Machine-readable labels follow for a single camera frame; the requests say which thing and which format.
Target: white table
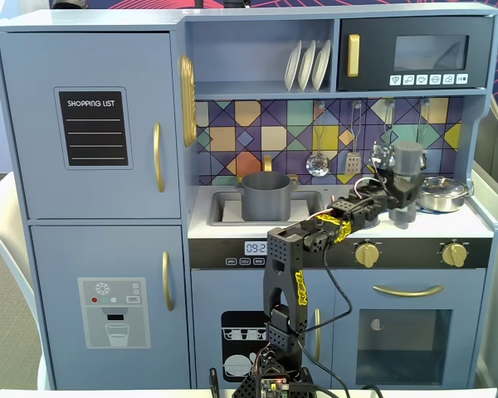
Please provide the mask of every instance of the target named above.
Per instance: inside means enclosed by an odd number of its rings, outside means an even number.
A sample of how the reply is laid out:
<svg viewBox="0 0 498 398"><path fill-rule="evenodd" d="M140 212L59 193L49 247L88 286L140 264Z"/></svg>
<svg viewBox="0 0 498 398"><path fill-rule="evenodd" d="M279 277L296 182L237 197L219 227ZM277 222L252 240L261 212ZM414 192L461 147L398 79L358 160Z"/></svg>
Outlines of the white table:
<svg viewBox="0 0 498 398"><path fill-rule="evenodd" d="M221 398L231 398L234 390L221 390ZM332 390L344 398L342 390ZM496 388L442 391L384 391L384 398L496 398ZM25 391L0 390L0 398L211 398L210 390L149 390L149 391ZM322 392L319 398L325 397ZM374 391L351 390L350 398L376 398Z"/></svg>

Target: gold microwave handle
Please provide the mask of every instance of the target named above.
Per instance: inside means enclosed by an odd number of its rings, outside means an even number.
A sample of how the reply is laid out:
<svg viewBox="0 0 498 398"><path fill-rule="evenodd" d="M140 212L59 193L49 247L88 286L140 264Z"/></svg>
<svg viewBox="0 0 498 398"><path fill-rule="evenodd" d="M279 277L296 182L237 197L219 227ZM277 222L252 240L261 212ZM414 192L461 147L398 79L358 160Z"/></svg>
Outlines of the gold microwave handle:
<svg viewBox="0 0 498 398"><path fill-rule="evenodd" d="M153 153L155 156L155 175L157 176L157 187L159 192L164 192L163 170L160 166L160 123L155 122L153 134Z"/></svg>
<svg viewBox="0 0 498 398"><path fill-rule="evenodd" d="M168 274L169 256L168 252L163 252L163 288L164 288L164 301L168 311L173 311L172 299L169 297L169 274Z"/></svg>
<svg viewBox="0 0 498 398"><path fill-rule="evenodd" d="M359 74L359 35L349 35L349 67L348 77L358 77Z"/></svg>
<svg viewBox="0 0 498 398"><path fill-rule="evenodd" d="M262 162L263 172L272 172L273 167L271 165L271 155L264 155L264 162Z"/></svg>
<svg viewBox="0 0 498 398"><path fill-rule="evenodd" d="M315 312L315 325L320 325L321 324L321 310L316 308ZM321 328L317 328L315 330L315 360L319 361L321 358Z"/></svg>
<svg viewBox="0 0 498 398"><path fill-rule="evenodd" d="M392 296L398 296L398 297L426 297L442 292L445 289L445 287L439 284L438 286L433 286L430 289L422 290L420 292L406 292L404 290L388 288L387 286L376 286L376 285L373 286L373 289L380 293L390 294Z"/></svg>

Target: white plate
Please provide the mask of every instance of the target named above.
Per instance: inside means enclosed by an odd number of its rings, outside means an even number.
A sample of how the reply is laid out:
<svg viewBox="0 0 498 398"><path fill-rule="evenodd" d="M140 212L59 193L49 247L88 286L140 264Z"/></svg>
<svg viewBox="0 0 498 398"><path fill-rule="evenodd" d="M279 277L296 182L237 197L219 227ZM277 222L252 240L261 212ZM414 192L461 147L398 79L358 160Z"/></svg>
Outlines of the white plate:
<svg viewBox="0 0 498 398"><path fill-rule="evenodd" d="M302 62L300 63L299 71L299 87L301 91L304 91L306 84L308 84L308 79L310 78L310 72L312 71L312 65L314 64L315 55L315 40L312 40L310 47L306 50L305 55L302 57Z"/></svg>
<svg viewBox="0 0 498 398"><path fill-rule="evenodd" d="M332 44L330 40L327 40L315 60L314 71L312 72L312 83L314 84L315 91L318 91L323 83L326 67L329 64L331 47Z"/></svg>
<svg viewBox="0 0 498 398"><path fill-rule="evenodd" d="M288 60L288 66L286 67L286 74L284 75L284 83L286 83L286 89L291 90L293 85L293 80L295 80L295 74L297 73L297 66L299 65L300 58L300 48L302 43L299 41L297 46L291 52L290 59Z"/></svg>

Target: oven window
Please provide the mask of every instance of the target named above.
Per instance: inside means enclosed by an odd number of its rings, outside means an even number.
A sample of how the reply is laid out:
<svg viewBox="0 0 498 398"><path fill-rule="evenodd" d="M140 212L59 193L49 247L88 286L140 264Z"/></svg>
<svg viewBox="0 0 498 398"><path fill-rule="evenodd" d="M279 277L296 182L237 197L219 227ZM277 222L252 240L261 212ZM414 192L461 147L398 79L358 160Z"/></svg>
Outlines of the oven window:
<svg viewBox="0 0 498 398"><path fill-rule="evenodd" d="M395 70L465 69L468 36L399 36Z"/></svg>
<svg viewBox="0 0 498 398"><path fill-rule="evenodd" d="M442 384L452 311L362 309L356 384Z"/></svg>

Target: water dispenser sticker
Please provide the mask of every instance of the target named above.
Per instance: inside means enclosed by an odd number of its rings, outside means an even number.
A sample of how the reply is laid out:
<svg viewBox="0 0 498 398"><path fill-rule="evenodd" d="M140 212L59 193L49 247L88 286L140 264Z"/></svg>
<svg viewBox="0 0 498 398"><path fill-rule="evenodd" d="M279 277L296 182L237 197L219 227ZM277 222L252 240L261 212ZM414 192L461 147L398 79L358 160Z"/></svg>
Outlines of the water dispenser sticker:
<svg viewBox="0 0 498 398"><path fill-rule="evenodd" d="M79 278L87 348L150 348L144 278Z"/></svg>
<svg viewBox="0 0 498 398"><path fill-rule="evenodd" d="M263 311L226 311L222 314L223 379L239 382L254 375L256 354L266 346Z"/></svg>

